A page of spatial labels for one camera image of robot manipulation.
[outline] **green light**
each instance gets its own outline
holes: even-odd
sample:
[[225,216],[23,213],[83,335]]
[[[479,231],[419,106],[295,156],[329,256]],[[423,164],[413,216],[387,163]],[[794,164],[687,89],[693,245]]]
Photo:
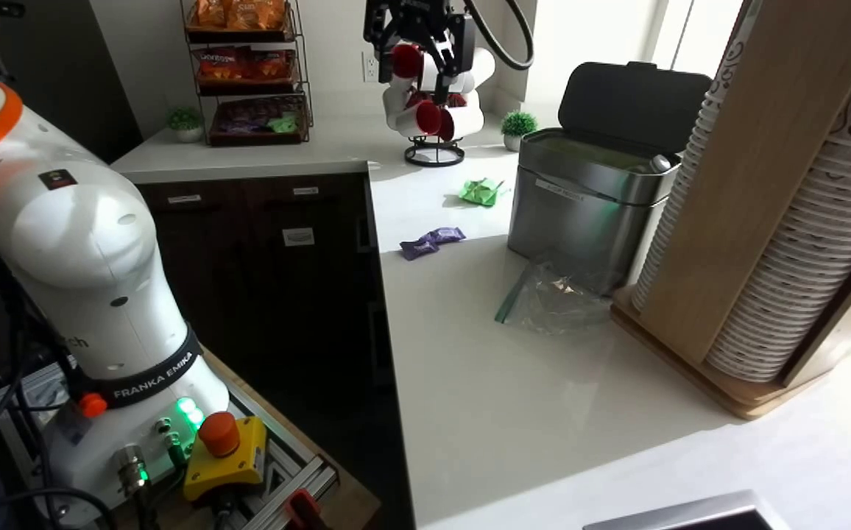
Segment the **green light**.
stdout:
[[182,412],[182,418],[197,429],[205,415],[197,410],[197,404],[186,396],[176,401],[176,410]]

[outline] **white countertop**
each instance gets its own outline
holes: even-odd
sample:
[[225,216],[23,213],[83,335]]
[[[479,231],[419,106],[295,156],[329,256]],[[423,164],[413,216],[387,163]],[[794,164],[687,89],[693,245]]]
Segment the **white countertop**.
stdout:
[[[445,170],[400,163],[379,120],[319,120],[297,148],[172,145],[114,167],[136,182],[370,170],[413,505],[420,527],[584,527],[753,490],[790,527],[851,530],[851,359],[759,421],[735,421],[615,321],[537,335],[493,316],[523,262],[507,250],[515,156],[485,132]],[[494,209],[451,198],[507,181]],[[456,225],[469,241],[394,250]]]

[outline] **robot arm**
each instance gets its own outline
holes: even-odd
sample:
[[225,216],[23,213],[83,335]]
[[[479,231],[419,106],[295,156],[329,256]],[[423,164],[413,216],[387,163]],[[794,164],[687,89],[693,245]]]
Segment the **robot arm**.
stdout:
[[391,53],[397,41],[420,47],[432,61],[432,104],[447,100],[451,79],[473,66],[473,19],[453,16],[447,0],[369,0],[366,41],[379,58],[379,79],[391,78]]
[[[138,188],[5,85],[0,262],[80,368],[73,404],[45,428],[54,487],[119,507],[129,493],[119,490],[124,462],[138,459],[147,477],[172,474],[169,446],[194,438],[197,425],[158,434],[158,421],[180,418],[186,404],[197,415],[226,410],[226,385],[176,310]],[[69,505],[61,525],[95,516],[88,505]]]
[[[507,3],[523,29],[531,56],[528,25],[515,0]],[[369,0],[363,36],[379,58],[379,79],[388,82],[384,100],[391,131],[415,145],[426,138],[447,145],[484,131],[478,85],[493,78],[494,58],[473,47],[473,26],[507,66],[528,67],[501,51],[470,0],[466,0],[466,11],[453,11],[447,0]]]

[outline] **stack of paper cups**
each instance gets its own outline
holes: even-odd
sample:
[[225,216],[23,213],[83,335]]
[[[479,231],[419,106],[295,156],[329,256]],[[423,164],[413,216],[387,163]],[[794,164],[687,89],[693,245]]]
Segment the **stack of paper cups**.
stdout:
[[772,382],[851,278],[851,97],[706,365]]

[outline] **trash can lid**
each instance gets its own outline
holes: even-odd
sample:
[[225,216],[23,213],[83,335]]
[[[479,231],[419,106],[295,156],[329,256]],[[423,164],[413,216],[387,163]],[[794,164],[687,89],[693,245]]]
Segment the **trash can lid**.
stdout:
[[568,135],[638,156],[687,148],[709,78],[656,72],[650,61],[574,67],[560,106]]

